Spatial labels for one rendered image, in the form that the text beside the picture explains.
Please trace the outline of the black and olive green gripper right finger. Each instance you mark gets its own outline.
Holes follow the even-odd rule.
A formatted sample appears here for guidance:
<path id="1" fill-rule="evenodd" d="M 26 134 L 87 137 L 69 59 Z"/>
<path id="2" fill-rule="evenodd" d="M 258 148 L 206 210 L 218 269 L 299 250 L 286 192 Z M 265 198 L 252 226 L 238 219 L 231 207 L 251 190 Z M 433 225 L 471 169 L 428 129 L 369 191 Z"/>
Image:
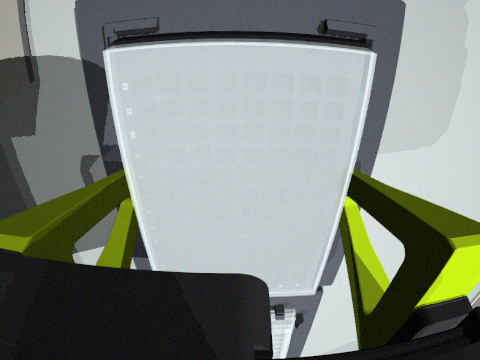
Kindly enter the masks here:
<path id="1" fill-rule="evenodd" d="M 404 261 L 391 283 L 357 204 L 404 246 Z M 358 350 L 384 346 L 414 311 L 467 296 L 480 280 L 480 222 L 355 169 L 339 229 Z"/>

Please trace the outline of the pale grey bench mat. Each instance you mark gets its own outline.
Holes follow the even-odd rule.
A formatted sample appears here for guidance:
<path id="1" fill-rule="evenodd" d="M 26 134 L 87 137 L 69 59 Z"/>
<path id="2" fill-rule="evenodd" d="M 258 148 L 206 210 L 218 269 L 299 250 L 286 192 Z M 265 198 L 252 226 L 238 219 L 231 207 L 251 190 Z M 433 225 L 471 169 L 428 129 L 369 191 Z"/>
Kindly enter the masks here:
<path id="1" fill-rule="evenodd" d="M 107 177 L 79 44 L 76 0 L 23 0 L 34 74 L 0 105 L 0 142 L 27 208 Z M 371 177 L 480 222 L 480 0 L 406 4 L 395 82 Z M 115 208 L 73 246 L 96 265 Z M 392 281 L 405 258 L 393 234 L 360 209 Z M 300 357 L 358 350 L 345 255 Z"/>

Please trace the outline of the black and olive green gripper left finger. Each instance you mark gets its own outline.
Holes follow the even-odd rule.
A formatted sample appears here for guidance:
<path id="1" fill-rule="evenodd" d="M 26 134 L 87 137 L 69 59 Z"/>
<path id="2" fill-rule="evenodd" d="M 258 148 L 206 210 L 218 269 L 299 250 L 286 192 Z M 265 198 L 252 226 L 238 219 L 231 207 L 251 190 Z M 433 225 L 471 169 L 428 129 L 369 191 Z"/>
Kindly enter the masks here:
<path id="1" fill-rule="evenodd" d="M 0 221 L 0 248 L 75 263 L 73 246 L 120 204 L 95 266 L 130 269 L 138 230 L 124 169 Z"/>

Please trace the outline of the white multi-well plate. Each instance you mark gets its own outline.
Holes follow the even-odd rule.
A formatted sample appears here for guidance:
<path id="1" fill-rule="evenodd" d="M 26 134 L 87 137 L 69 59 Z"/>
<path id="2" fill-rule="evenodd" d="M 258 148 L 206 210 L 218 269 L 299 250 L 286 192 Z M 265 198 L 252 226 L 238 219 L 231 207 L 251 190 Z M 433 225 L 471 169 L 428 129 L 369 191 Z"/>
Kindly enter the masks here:
<path id="1" fill-rule="evenodd" d="M 273 359 L 284 357 L 286 358 L 296 320 L 295 308 L 284 309 L 284 311 L 285 320 L 275 320 L 275 309 L 270 310 L 273 340 Z"/>

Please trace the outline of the black rectangular plate nest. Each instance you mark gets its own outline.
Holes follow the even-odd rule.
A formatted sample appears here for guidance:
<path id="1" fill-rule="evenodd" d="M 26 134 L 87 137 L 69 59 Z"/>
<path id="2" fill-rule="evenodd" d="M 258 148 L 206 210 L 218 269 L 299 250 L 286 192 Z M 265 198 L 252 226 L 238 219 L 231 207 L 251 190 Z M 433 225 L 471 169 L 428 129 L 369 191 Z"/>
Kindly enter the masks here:
<path id="1" fill-rule="evenodd" d="M 323 288 L 322 286 L 319 286 L 315 295 L 269 297 L 270 310 L 275 309 L 275 320 L 285 320 L 284 309 L 295 308 L 296 320 L 286 358 L 300 357 L 317 313 L 322 295 Z"/>

